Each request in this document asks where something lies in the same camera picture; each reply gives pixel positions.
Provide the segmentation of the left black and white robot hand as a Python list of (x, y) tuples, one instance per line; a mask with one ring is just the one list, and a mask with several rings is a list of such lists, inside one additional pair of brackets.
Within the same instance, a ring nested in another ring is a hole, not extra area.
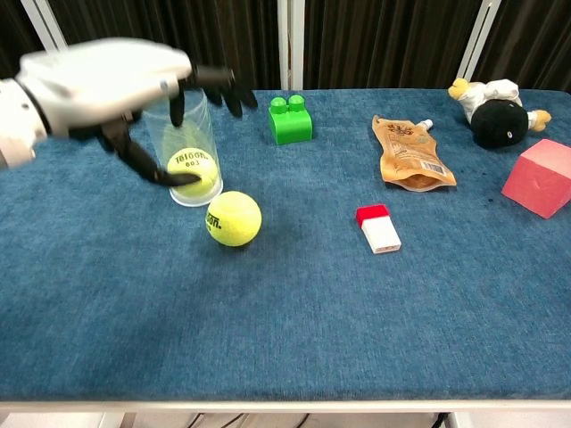
[(186, 52), (148, 39), (107, 37), (26, 53), (18, 73), (1, 82), (1, 167), (34, 160), (36, 144), (50, 136), (96, 138), (150, 183), (197, 183), (195, 173), (160, 167), (129, 133), (142, 112), (159, 100), (168, 102), (171, 124), (181, 127), (186, 92), (195, 90), (237, 118), (244, 108), (258, 105), (231, 69), (198, 65)]

